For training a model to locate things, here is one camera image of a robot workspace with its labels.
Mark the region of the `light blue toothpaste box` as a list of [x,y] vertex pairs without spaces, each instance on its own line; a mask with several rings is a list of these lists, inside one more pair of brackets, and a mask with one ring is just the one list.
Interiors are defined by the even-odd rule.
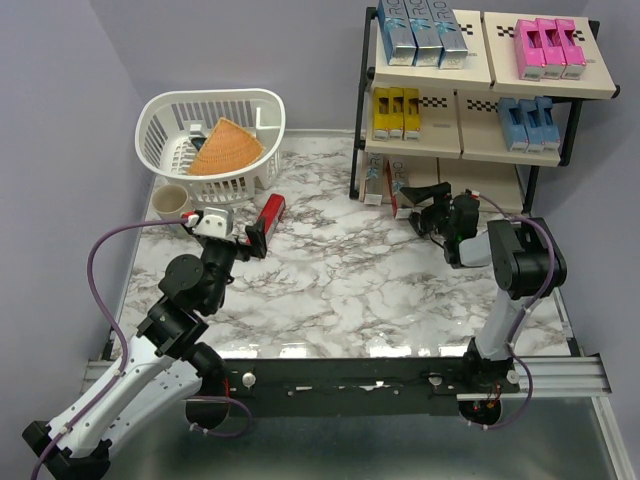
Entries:
[[540,125],[544,140],[544,149],[557,153],[561,145],[561,135],[557,124],[553,119],[553,102],[550,97],[537,96],[535,98]]
[[545,140],[537,104],[534,100],[520,99],[519,109],[528,138],[526,151],[528,153],[541,153],[544,150]]

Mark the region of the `silver red toothpaste box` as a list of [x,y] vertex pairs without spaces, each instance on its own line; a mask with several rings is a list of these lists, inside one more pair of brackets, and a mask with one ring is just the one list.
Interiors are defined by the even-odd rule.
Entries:
[[363,202],[380,206],[384,186],[384,158],[381,154],[368,153],[365,162],[365,190]]

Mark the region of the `yellow toothpaste box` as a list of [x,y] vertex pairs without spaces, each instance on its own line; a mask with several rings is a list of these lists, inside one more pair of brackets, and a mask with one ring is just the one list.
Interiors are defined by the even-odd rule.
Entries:
[[389,88],[389,139],[402,140],[404,136],[404,89]]
[[387,88],[374,88],[373,138],[378,141],[389,139],[389,91]]
[[421,100],[419,90],[415,88],[405,88],[403,94],[403,140],[419,141],[421,133]]

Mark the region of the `pink toothpaste box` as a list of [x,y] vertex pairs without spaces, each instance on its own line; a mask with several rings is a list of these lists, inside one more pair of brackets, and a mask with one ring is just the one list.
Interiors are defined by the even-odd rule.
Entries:
[[555,23],[566,62],[566,67],[561,78],[580,80],[586,70],[587,62],[583,49],[575,43],[575,22],[571,19],[557,18]]
[[546,79],[560,79],[566,69],[567,62],[554,20],[537,18],[539,48],[544,55],[544,74]]

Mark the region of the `red white toothpaste box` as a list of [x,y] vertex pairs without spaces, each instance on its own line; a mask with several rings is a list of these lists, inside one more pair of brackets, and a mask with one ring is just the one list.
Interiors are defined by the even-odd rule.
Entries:
[[405,161],[399,157],[388,157],[386,161],[386,175],[393,217],[395,220],[406,220],[413,212],[413,207],[401,192],[403,187],[409,186],[408,170]]

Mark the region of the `silver blue toothpaste box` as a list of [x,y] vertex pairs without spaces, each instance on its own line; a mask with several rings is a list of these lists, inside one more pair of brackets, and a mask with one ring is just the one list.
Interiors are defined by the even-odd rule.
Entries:
[[405,0],[404,5],[416,45],[413,65],[438,68],[443,46],[427,2]]
[[463,69],[468,47],[449,2],[428,0],[427,5],[442,44],[439,68],[441,70]]
[[416,44],[403,0],[380,0],[377,8],[387,63],[412,66]]

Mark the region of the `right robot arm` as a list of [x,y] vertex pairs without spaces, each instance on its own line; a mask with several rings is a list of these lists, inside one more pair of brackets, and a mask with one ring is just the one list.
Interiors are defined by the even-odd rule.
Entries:
[[443,182],[402,187],[400,193],[414,205],[433,202],[412,213],[409,222],[420,237],[442,238],[444,259],[452,268],[493,270],[496,299],[459,370],[467,389],[483,391],[507,376],[524,321],[565,282],[566,261],[543,219],[508,214],[480,192],[453,196],[450,184]]

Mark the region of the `pink toothpaste box horizontal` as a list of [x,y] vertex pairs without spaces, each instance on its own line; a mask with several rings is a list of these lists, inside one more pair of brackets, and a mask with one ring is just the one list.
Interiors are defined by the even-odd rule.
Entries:
[[514,49],[519,78],[539,81],[545,73],[546,60],[536,21],[517,20],[514,29]]

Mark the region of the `light blue toothpaste box corner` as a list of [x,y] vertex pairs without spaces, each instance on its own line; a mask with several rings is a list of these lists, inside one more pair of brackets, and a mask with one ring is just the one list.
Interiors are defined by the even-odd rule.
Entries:
[[529,145],[519,103],[514,98],[501,98],[498,102],[502,133],[508,151],[525,152]]

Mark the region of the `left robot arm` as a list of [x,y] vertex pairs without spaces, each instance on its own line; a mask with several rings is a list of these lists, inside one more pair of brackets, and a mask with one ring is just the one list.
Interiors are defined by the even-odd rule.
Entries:
[[125,338],[114,329],[122,352],[70,407],[49,421],[34,421],[23,432],[38,460],[31,476],[47,468],[57,479],[101,479],[116,446],[161,409],[183,399],[232,406],[229,369],[220,355],[201,341],[205,317],[223,306],[236,261],[262,259],[267,253],[265,221],[245,228],[247,242],[232,234],[222,210],[183,214],[176,225],[202,247],[168,264],[158,287],[161,298]]

